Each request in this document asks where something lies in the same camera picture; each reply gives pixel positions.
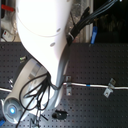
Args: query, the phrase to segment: metal bracket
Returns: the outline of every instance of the metal bracket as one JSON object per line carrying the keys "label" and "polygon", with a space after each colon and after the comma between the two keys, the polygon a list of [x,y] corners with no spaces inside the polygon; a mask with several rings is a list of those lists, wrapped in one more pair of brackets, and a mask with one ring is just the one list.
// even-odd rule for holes
{"label": "metal bracket", "polygon": [[66,94],[67,96],[71,96],[72,95],[72,85],[71,85],[71,76],[66,76]]}
{"label": "metal bracket", "polygon": [[113,90],[112,89],[114,89],[115,87],[114,87],[114,85],[116,84],[116,81],[113,79],[113,78],[111,78],[111,80],[110,80],[110,82],[109,82],[109,84],[108,84],[108,87],[106,88],[106,90],[105,90],[105,92],[104,92],[104,96],[105,97],[109,97],[109,95],[111,94],[111,93],[113,93]]}

